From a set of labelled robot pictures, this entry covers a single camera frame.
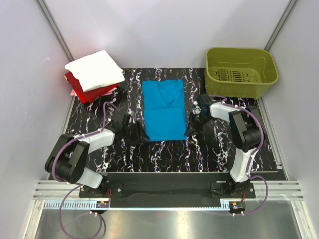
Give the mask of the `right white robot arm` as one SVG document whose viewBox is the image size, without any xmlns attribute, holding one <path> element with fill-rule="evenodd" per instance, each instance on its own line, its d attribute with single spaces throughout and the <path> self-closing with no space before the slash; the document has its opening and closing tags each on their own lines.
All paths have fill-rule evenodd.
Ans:
<svg viewBox="0 0 319 239">
<path fill-rule="evenodd" d="M 264 124 L 256 106 L 239 107 L 225 102 L 193 102 L 192 112 L 185 132 L 193 136 L 203 132 L 203 126 L 213 120 L 221 119 L 229 123 L 231 138 L 236 146 L 235 159 L 228 179 L 211 192 L 215 195 L 228 194 L 238 197 L 249 188 L 253 160 L 265 140 Z"/>
</svg>

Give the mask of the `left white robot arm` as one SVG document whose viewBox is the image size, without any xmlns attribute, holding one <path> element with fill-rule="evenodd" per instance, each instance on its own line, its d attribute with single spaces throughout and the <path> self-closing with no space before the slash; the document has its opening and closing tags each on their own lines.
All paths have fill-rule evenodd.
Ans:
<svg viewBox="0 0 319 239">
<path fill-rule="evenodd" d="M 63 134 L 56 142 L 44 169 L 58 182 L 81 185 L 90 189 L 96 197 L 103 197 L 108 191 L 107 179 L 87 168 L 86 162 L 90 153 L 111 146 L 116 139 L 141 144 L 149 137 L 139 121 L 111 121 L 101 129 L 77 137 Z"/>
</svg>

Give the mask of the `blue t-shirt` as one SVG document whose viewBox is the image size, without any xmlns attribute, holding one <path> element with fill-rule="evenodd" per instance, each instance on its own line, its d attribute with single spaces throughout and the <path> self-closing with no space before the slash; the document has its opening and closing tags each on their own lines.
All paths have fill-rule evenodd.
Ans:
<svg viewBox="0 0 319 239">
<path fill-rule="evenodd" d="M 185 140 L 186 109 L 182 80 L 144 81 L 144 120 L 150 141 Z"/>
</svg>

